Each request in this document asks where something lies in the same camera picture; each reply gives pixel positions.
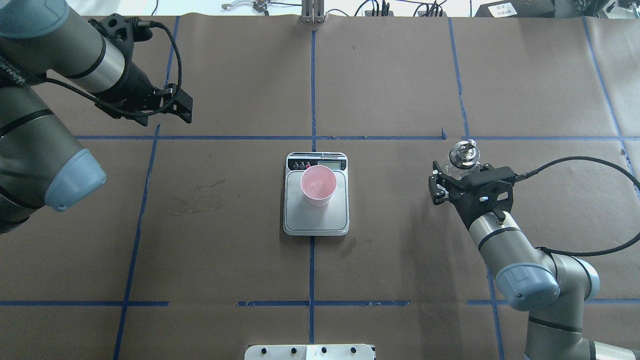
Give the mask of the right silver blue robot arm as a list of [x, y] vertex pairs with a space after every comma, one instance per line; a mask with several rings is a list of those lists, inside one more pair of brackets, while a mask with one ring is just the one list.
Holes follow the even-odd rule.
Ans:
[[549, 167], [517, 175], [507, 166], [479, 164], [457, 179], [434, 161], [430, 196], [435, 205], [454, 205], [506, 303], [528, 312], [526, 360], [637, 360], [638, 350], [583, 337], [583, 318], [585, 301], [601, 288], [585, 257], [626, 249], [638, 235], [611, 249], [562, 251], [532, 246], [512, 217], [514, 184]]

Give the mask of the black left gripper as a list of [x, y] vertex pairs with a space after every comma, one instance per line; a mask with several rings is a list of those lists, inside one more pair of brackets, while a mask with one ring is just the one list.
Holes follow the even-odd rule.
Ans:
[[92, 18], [89, 23], [105, 38], [107, 44], [119, 50], [125, 60], [123, 73], [115, 85], [92, 93], [98, 109], [115, 119], [125, 117], [142, 126], [148, 125], [148, 118], [158, 113], [178, 116], [188, 125], [192, 123], [194, 100], [181, 88], [180, 83], [157, 88], [133, 62], [135, 43], [150, 40], [153, 28], [164, 30], [172, 46], [176, 45], [173, 34], [164, 23], [120, 14], [111, 14], [102, 20]]

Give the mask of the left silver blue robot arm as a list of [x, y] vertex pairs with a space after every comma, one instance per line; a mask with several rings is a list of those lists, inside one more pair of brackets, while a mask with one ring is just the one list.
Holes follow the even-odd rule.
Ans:
[[164, 23], [110, 14], [84, 19], [65, 0], [1, 2], [0, 152], [2, 234], [43, 207], [62, 212], [105, 184], [92, 155], [34, 87], [54, 84], [91, 101], [114, 119], [146, 126], [155, 114], [192, 122], [194, 100], [176, 83], [154, 86], [133, 61], [135, 43]]

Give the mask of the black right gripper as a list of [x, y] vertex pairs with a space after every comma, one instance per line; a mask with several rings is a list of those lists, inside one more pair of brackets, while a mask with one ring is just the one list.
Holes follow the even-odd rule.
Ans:
[[430, 198], [435, 206], [449, 200], [467, 229], [486, 214], [494, 214], [498, 223], [503, 224], [514, 204], [516, 177], [508, 166], [494, 168], [480, 162], [460, 180], [436, 172], [429, 177]]

